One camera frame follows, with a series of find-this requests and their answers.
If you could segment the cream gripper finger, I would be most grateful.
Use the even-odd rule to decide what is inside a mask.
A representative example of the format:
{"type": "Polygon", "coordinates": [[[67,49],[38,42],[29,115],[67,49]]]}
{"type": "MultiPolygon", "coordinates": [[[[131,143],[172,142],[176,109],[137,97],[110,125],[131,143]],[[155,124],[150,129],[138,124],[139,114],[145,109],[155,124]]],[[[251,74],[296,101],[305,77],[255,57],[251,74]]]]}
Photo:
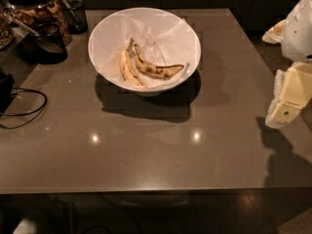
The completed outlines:
{"type": "Polygon", "coordinates": [[[312,98],[312,64],[297,61],[286,71],[278,70],[273,95],[265,125],[281,129],[290,124],[312,98]]]}
{"type": "Polygon", "coordinates": [[[282,41],[284,24],[284,19],[276,23],[263,34],[262,40],[269,44],[280,44],[282,41]]]}

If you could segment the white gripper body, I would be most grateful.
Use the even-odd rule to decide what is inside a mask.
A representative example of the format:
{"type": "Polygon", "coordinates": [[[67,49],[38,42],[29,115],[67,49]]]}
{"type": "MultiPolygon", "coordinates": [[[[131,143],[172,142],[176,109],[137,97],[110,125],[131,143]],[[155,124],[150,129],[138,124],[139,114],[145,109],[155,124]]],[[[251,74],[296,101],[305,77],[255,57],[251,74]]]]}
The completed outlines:
{"type": "Polygon", "coordinates": [[[312,61],[312,0],[300,0],[288,14],[281,49],[282,55],[292,61],[312,61]]]}

